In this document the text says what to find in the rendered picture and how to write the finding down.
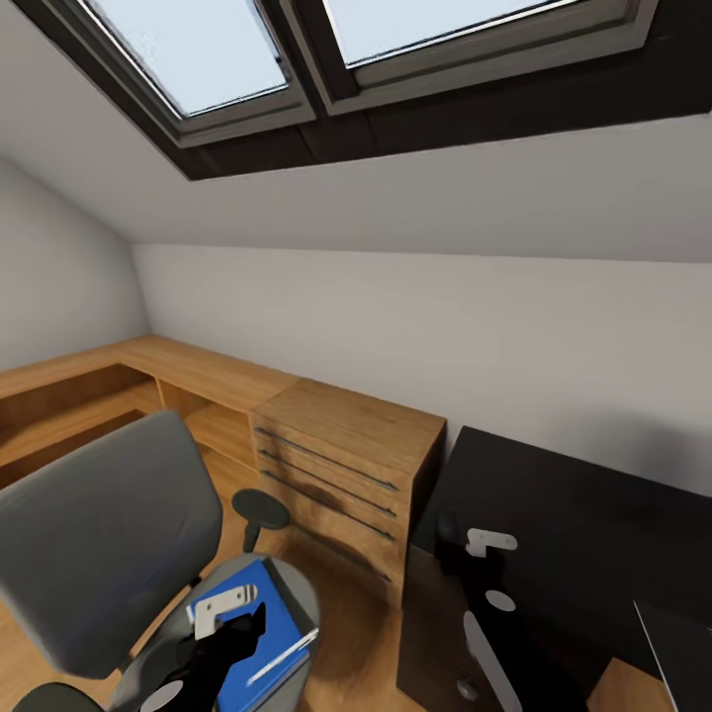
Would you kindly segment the mouse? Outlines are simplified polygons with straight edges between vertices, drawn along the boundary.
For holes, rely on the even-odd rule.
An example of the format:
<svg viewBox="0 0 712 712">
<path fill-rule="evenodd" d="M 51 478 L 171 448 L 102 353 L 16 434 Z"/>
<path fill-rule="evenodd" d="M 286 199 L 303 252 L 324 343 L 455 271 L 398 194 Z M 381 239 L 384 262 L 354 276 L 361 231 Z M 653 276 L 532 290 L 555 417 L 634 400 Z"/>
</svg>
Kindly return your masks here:
<svg viewBox="0 0 712 712">
<path fill-rule="evenodd" d="M 455 522 L 455 517 L 446 511 L 437 512 L 435 528 L 444 543 L 452 542 L 458 536 L 458 524 Z"/>
</svg>

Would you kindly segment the pen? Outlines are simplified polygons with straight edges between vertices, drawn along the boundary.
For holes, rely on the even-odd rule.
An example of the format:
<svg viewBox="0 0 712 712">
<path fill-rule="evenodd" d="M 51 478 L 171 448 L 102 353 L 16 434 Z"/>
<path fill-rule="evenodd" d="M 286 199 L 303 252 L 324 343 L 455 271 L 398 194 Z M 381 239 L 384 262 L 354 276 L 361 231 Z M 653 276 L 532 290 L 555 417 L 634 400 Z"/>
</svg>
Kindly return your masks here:
<svg viewBox="0 0 712 712">
<path fill-rule="evenodd" d="M 291 649 L 289 649 L 289 651 L 287 651 L 286 653 L 281 653 L 281 655 L 279 655 L 279 657 L 277 657 L 277 659 L 275 659 L 275 661 L 273 661 L 273 663 L 269 663 L 269 665 L 267 665 L 267 667 L 265 667 L 261 672 L 259 672 L 259 674 L 255 674 L 255 676 L 253 676 L 253 682 L 255 682 L 255 680 L 257 680 L 257 678 L 261 678 L 261 676 L 263 676 L 263 674 L 267 674 L 267 672 L 269 672 L 269 670 L 271 670 L 271 668 L 273 668 L 275 665 L 278 665 L 281 662 L 281 659 L 288 657 L 293 651 L 296 651 L 299 647 L 301 647 L 301 649 L 303 647 L 307 647 L 308 643 L 315 639 L 316 633 L 317 633 L 317 630 L 313 630 L 312 632 L 310 632 L 309 635 L 306 635 L 304 638 L 301 637 L 301 640 L 299 641 L 299 643 L 297 643 L 297 645 L 293 645 L 293 647 L 291 647 Z"/>
</svg>

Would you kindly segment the swivel chair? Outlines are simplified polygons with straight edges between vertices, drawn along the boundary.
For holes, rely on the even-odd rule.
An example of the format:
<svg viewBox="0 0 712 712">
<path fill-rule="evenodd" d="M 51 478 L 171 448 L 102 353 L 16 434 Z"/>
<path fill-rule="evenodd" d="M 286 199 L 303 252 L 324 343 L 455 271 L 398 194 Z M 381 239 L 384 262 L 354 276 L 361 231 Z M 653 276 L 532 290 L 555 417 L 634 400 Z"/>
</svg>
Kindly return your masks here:
<svg viewBox="0 0 712 712">
<path fill-rule="evenodd" d="M 120 680 L 105 710 L 74 685 L 39 685 L 12 712 L 137 712 L 178 669 L 192 634 L 186 607 L 260 559 L 310 658 L 254 712 L 296 712 L 312 672 L 321 605 L 310 579 L 254 553 L 260 529 L 290 524 L 288 508 L 257 489 L 230 501 L 248 519 L 242 553 L 206 577 L 223 530 L 223 503 L 191 431 L 164 409 L 89 442 L 0 489 L 0 599 L 48 664 L 65 675 Z M 157 616 L 191 586 L 134 658 Z"/>
</svg>

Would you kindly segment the folder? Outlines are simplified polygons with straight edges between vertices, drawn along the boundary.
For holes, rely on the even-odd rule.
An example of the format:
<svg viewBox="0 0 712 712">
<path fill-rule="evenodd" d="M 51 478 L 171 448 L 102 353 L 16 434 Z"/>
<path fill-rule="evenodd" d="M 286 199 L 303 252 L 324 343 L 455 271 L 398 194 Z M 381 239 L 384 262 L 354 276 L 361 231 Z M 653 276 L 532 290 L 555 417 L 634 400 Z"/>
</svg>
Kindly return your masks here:
<svg viewBox="0 0 712 712">
<path fill-rule="evenodd" d="M 263 674 L 253 682 L 255 674 L 259 674 L 269 663 L 273 663 L 281 653 L 286 653 L 293 645 L 297 645 L 302 637 L 260 559 L 250 563 L 242 571 L 227 578 L 186 607 L 191 630 L 195 629 L 198 601 L 248 583 L 257 585 L 259 589 L 257 598 L 249 605 L 224 613 L 219 618 L 225 622 L 245 613 L 251 613 L 253 616 L 260 603 L 265 602 L 266 632 L 261 634 L 262 636 L 259 635 L 257 648 L 252 657 L 230 666 L 215 700 L 214 712 L 254 712 L 310 658 L 308 647 L 302 649 L 299 647 L 288 657 L 281 659 L 281 662 L 271 668 L 267 674 Z"/>
</svg>

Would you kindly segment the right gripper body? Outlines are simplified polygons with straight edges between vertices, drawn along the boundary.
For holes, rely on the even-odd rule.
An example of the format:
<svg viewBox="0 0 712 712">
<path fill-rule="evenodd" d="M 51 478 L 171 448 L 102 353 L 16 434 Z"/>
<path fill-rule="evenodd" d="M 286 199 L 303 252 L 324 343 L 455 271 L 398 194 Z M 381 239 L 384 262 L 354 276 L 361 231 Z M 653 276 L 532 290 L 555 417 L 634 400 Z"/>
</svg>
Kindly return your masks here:
<svg viewBox="0 0 712 712">
<path fill-rule="evenodd" d="M 443 554 L 441 557 L 441 569 L 444 575 L 459 577 L 462 586 L 468 574 L 474 571 L 485 571 L 491 573 L 492 577 L 501 582 L 503 574 L 504 558 L 499 551 L 487 552 L 487 557 L 484 560 L 481 558 L 473 558 L 466 551 L 466 548 L 459 545 L 449 543 L 443 544 Z"/>
</svg>

